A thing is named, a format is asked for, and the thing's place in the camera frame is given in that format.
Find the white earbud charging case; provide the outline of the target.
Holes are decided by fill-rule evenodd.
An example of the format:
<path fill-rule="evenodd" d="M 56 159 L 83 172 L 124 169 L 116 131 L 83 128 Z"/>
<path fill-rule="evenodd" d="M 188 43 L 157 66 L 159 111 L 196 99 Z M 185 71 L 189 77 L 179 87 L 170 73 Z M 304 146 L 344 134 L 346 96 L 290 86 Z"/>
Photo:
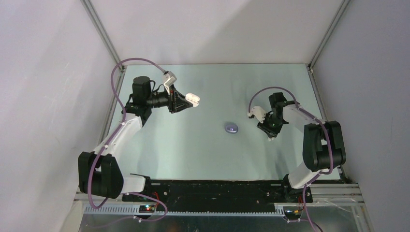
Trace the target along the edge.
<path fill-rule="evenodd" d="M 193 107 L 197 107 L 199 105 L 199 102 L 200 102 L 200 97 L 193 94 L 193 93 L 187 93 L 185 95 L 185 100 L 190 102 Z"/>

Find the purple earbud charging case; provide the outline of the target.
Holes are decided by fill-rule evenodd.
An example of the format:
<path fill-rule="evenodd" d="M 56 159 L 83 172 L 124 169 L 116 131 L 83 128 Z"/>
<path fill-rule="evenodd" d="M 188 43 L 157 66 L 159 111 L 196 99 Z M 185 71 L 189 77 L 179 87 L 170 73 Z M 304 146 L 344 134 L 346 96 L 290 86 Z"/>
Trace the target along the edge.
<path fill-rule="evenodd" d="M 235 123 L 226 123 L 224 128 L 229 134 L 236 134 L 239 131 L 239 127 Z"/>

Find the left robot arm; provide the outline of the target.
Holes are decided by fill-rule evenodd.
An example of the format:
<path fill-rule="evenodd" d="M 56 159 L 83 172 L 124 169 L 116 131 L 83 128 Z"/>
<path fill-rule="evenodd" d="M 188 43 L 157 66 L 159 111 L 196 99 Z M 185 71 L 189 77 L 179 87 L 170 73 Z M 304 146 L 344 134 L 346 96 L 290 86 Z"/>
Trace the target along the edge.
<path fill-rule="evenodd" d="M 200 97 L 182 94 L 175 88 L 176 78 L 170 73 L 163 76 L 163 91 L 153 90 L 153 81 L 147 76 L 133 79 L 130 94 L 121 119 L 106 138 L 91 152 L 82 152 L 78 157 L 79 189 L 81 193 L 115 199 L 121 194 L 134 195 L 148 201 L 153 188 L 147 185 L 147 177 L 126 174 L 119 166 L 123 150 L 130 139 L 143 128 L 152 109 L 166 107 L 171 114 L 197 107 Z"/>

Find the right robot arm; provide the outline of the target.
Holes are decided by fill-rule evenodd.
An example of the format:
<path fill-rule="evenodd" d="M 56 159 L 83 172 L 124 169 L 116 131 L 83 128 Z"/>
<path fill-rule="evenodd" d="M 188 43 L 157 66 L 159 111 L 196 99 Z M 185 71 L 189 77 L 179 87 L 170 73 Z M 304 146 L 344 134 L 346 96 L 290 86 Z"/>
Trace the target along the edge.
<path fill-rule="evenodd" d="M 284 125 L 293 125 L 303 135 L 302 163 L 284 177 L 282 198 L 294 202 L 301 195 L 300 189 L 308 187 L 321 175 L 328 175 L 345 164 L 346 152 L 341 125 L 337 121 L 324 121 L 301 107 L 296 101 L 287 100 L 283 93 L 269 96 L 271 110 L 260 106 L 248 109 L 248 117 L 258 120 L 257 128 L 272 141 Z"/>

